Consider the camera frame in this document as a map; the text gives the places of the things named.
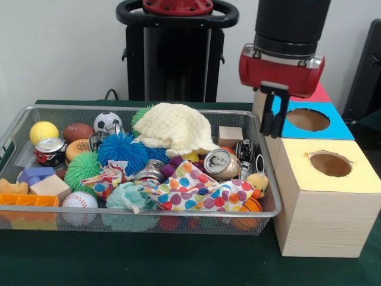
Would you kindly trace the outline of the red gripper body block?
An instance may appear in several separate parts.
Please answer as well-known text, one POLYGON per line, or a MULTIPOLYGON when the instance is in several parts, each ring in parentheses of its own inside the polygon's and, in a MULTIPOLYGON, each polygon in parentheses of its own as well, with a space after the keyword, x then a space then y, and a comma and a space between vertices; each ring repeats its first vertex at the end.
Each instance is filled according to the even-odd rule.
POLYGON ((325 58, 287 59, 261 53, 252 43, 243 47, 239 60, 241 84, 259 89, 263 82, 288 87, 291 96, 309 98, 315 92, 325 58))

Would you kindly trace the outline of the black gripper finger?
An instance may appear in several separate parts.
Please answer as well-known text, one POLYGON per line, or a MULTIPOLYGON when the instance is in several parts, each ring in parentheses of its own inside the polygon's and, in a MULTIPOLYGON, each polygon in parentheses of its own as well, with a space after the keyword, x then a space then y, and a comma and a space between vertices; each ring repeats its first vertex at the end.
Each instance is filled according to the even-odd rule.
POLYGON ((280 98, 280 110, 274 116, 272 124, 272 138, 275 139, 282 136, 282 130, 288 112, 290 95, 288 94, 287 89, 276 89, 274 94, 280 98))
POLYGON ((266 94, 266 100, 260 131, 264 136, 279 136, 279 120, 272 111, 273 101, 279 95, 279 90, 271 85, 261 85, 261 92, 266 94))

